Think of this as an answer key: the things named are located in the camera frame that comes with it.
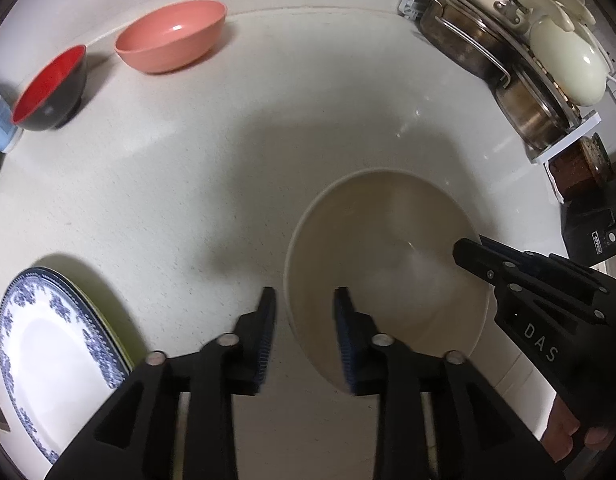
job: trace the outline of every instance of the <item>blue container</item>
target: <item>blue container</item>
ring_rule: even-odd
[[[0,95],[0,152],[8,153],[15,145],[22,129],[10,122],[10,107]]]

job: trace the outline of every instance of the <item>screw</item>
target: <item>screw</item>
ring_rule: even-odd
[[[166,354],[158,350],[156,352],[150,352],[146,355],[146,362],[150,366],[163,365],[166,362]]]
[[[450,350],[446,355],[445,355],[445,360],[447,362],[449,362],[450,364],[453,365],[460,365],[463,364],[466,360],[466,356],[463,355],[461,352],[459,352],[458,350]]]
[[[233,334],[232,332],[221,334],[217,338],[217,344],[221,346],[235,346],[238,342],[239,342],[239,336],[236,334]]]
[[[373,335],[373,345],[376,346],[390,346],[394,343],[394,338],[388,334],[375,334]]]

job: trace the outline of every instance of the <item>pot handle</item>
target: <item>pot handle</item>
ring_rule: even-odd
[[[527,9],[536,9],[547,14],[550,19],[566,32],[574,32],[574,23],[565,11],[553,0],[517,0]]]
[[[439,0],[431,0],[431,1],[432,1],[432,3],[437,4],[439,7],[441,7],[441,9],[443,9],[443,4]],[[506,68],[503,66],[503,64],[487,48],[485,48],[478,41],[475,41],[473,38],[471,38],[469,35],[467,35],[459,27],[454,25],[454,23],[450,23],[448,20],[444,19],[441,16],[435,16],[435,19],[437,20],[437,22],[441,23],[441,25],[443,25],[443,27],[447,28],[448,30],[451,30],[454,34],[459,36],[462,40],[466,41],[467,43],[472,45],[474,48],[476,48],[495,67],[497,67],[499,70],[501,70],[501,72],[504,73],[504,75],[502,76],[501,79],[505,80],[504,84],[503,84],[503,87],[507,88],[507,86],[510,84],[510,80],[511,80],[510,73],[506,70]]]
[[[594,25],[596,23],[596,20],[594,19],[594,16],[590,12],[590,10],[578,0],[554,0],[554,1],[562,4],[566,8],[566,10],[570,11],[568,12],[568,14],[572,14],[578,20],[581,20],[581,22],[585,23],[585,25]]]

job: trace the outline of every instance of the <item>white bowl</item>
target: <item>white bowl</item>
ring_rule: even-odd
[[[293,329],[315,368],[348,391],[332,317],[343,285],[357,310],[415,351],[470,354],[488,285],[454,263],[462,237],[477,238],[465,213],[408,173],[364,171],[322,192],[294,232],[284,273]]]

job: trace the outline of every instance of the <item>dish rack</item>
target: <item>dish rack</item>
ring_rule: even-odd
[[[536,76],[550,92],[568,120],[566,134],[563,137],[541,152],[536,152],[533,150],[528,152],[528,157],[534,164],[547,163],[547,161],[558,155],[570,146],[570,144],[576,142],[585,134],[591,132],[601,122],[601,117],[595,110],[590,111],[585,117],[581,117],[578,107],[569,101],[568,97],[563,93],[561,88],[559,88],[550,73],[543,68],[539,60],[536,59],[532,51],[523,41],[508,31],[489,14],[475,6],[470,0],[456,1],[463,4],[463,6],[468,7],[476,16],[478,16],[480,20],[483,21],[483,23],[490,28],[490,30],[494,31],[501,38],[503,38],[503,40],[509,44],[519,56],[521,56],[521,58],[527,63],[527,66],[529,66],[530,69],[536,73]],[[429,0],[401,0],[399,10],[408,20],[415,21],[421,17],[428,5],[430,5]]]

